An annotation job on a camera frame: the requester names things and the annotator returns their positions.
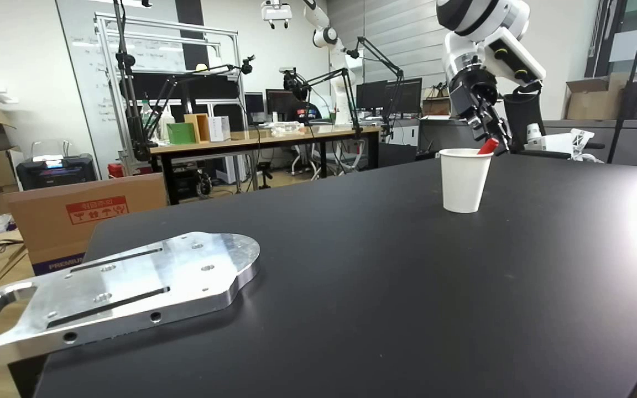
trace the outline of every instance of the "desk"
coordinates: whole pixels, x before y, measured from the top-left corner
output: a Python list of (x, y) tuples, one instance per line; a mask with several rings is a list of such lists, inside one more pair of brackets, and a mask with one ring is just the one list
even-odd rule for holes
[(233, 156), (233, 152), (248, 152), (248, 151), (263, 151), (263, 149), (276, 149), (276, 147), (318, 141), (318, 147), (320, 147), (320, 177), (325, 177), (327, 176), (325, 145), (351, 139), (351, 138), (367, 141), (367, 161), (370, 161), (367, 167), (378, 168), (381, 128), (371, 128), (371, 127), (366, 127), (361, 135), (357, 135), (349, 128), (335, 128), (327, 133), (286, 135), (286, 138), (272, 138), (268, 131), (239, 131), (239, 133), (230, 135), (230, 141), (162, 147), (162, 149), (153, 149), (150, 156), (162, 161), (169, 201), (175, 205), (175, 203), (180, 203), (177, 183), (175, 183), (175, 176), (172, 176), (172, 161), (175, 159)]
[(89, 260), (190, 230), (263, 245), (235, 313), (55, 355), (39, 398), (637, 391), (637, 168), (497, 157), (457, 217), (421, 161), (124, 217)]

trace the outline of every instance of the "cup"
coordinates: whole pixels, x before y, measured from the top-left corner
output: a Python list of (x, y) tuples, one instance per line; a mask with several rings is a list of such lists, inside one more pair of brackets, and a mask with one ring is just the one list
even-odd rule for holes
[(479, 213), (492, 157), (479, 156), (479, 149), (440, 151), (444, 211), (460, 215)]

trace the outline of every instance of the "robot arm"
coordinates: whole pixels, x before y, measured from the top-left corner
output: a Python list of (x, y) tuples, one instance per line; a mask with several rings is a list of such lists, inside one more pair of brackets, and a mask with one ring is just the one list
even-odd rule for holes
[(497, 81), (517, 85), (517, 94), (538, 94), (547, 77), (543, 64), (519, 44), (528, 29), (524, 0), (438, 0), (444, 37), (444, 68), (452, 81), (453, 113), (481, 138), (508, 149), (511, 135), (496, 113)]

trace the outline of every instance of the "whiteboard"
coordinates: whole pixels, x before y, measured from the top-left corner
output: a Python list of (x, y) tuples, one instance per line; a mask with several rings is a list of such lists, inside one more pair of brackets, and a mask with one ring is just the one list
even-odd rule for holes
[[(98, 170), (107, 170), (107, 165), (120, 161), (122, 139), (94, 18), (95, 13), (112, 13), (112, 6), (110, 0), (58, 0), (58, 13), (95, 151), (94, 157), (98, 161)], [(129, 18), (177, 22), (175, 0), (157, 0), (150, 10), (129, 4), (127, 13)], [(135, 56), (137, 71), (185, 68), (183, 50), (175, 43), (139, 43), (130, 37), (129, 54)]]

